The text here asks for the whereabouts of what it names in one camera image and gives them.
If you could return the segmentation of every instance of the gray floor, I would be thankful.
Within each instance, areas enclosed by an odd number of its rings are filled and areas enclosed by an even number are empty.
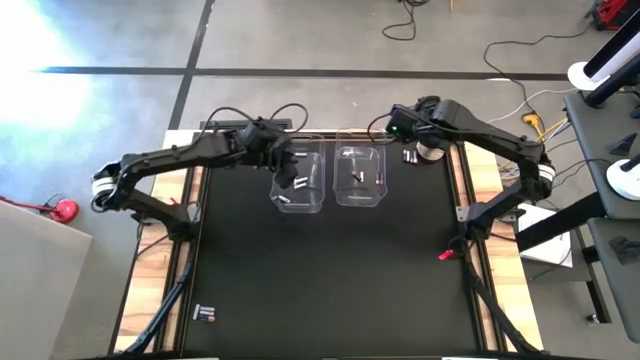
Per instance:
[[[406,20],[392,0],[217,0],[198,67],[477,71],[492,41],[532,41],[545,33],[574,34],[590,0],[433,0],[416,10],[418,36],[394,42],[380,35]],[[28,73],[44,66],[184,67],[205,0],[40,0],[0,4],[0,194],[42,202],[62,192],[82,204],[73,223],[96,238],[54,351],[56,358],[105,353],[135,247],[135,223],[126,213],[88,209],[89,177],[126,152],[157,148],[169,125],[181,76],[61,75]],[[572,40],[536,47],[503,46],[490,59],[505,71],[562,73],[586,60],[610,36],[593,30]],[[564,90],[565,82],[525,82],[529,94]],[[513,110],[520,89],[486,80],[220,78],[196,76],[180,128],[194,128],[220,105],[269,115],[299,101],[309,127],[364,126],[394,103],[412,104],[437,94],[460,101],[481,119]],[[532,101],[550,125],[563,118],[562,96]],[[293,110],[283,114],[299,121]],[[517,117],[496,123],[533,136]],[[574,137],[568,130],[552,140]],[[581,159],[578,146],[552,153],[558,169]],[[149,189],[150,181],[141,184]],[[567,206],[593,190],[586,170],[551,200]],[[601,269],[599,276],[604,281]],[[627,340],[611,296],[614,323],[589,327],[592,312],[584,284],[531,284],[545,348],[558,355],[640,358]]]

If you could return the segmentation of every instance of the red tag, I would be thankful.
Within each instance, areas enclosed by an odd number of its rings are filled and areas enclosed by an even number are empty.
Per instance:
[[[438,256],[438,259],[447,260],[448,258],[451,257],[451,255],[453,255],[453,250],[447,250],[447,251],[443,252],[442,254],[440,254],[440,256]]]

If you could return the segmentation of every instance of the transparent plastic bin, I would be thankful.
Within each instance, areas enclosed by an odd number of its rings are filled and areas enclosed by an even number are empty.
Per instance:
[[[312,214],[322,209],[324,201],[325,178],[325,140],[317,134],[291,134],[293,149],[296,153],[306,153],[306,156],[296,156],[298,163],[298,179],[307,177],[307,186],[295,190],[293,184],[286,189],[272,182],[269,197],[271,201],[284,213]],[[290,202],[279,199],[284,196]]]
[[[386,132],[341,129],[336,133],[333,191],[342,206],[374,207],[387,195]],[[353,176],[360,176],[362,182]]]

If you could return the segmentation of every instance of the wooden platform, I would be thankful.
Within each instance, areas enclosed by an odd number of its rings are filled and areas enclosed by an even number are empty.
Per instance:
[[[174,144],[178,146],[189,144],[193,139],[193,134],[192,130],[169,130],[165,136],[163,147],[168,148]],[[464,190],[460,157],[455,148],[452,149],[452,155],[460,200],[465,206],[469,204],[469,197]],[[502,191],[502,183],[493,154],[472,144],[466,144],[466,156],[477,201],[488,201]],[[197,198],[200,189],[200,173],[201,169],[196,169],[189,201],[195,201]],[[173,200],[179,201],[182,197],[185,178],[186,170],[158,175],[155,179],[152,195],[167,203],[171,203]],[[494,224],[492,231],[508,238],[514,237],[512,229],[499,222]],[[164,227],[161,225],[145,227],[138,251],[165,234]],[[182,245],[179,252],[182,260],[187,254],[188,246],[189,244]],[[517,245],[512,241],[491,237],[486,241],[486,247],[500,306],[527,341],[538,349],[542,349],[542,340]],[[165,288],[171,251],[172,243],[165,240],[137,259],[120,322],[115,351],[124,350],[131,345],[159,308]],[[474,264],[481,275],[477,247],[474,247],[472,251]],[[183,264],[184,261],[179,263],[178,274],[181,272]],[[481,305],[481,312],[487,346],[489,349],[497,349],[493,322],[484,304]],[[165,333],[164,350],[172,349],[176,317],[177,306],[174,306]],[[508,343],[508,347],[514,351],[510,343]]]

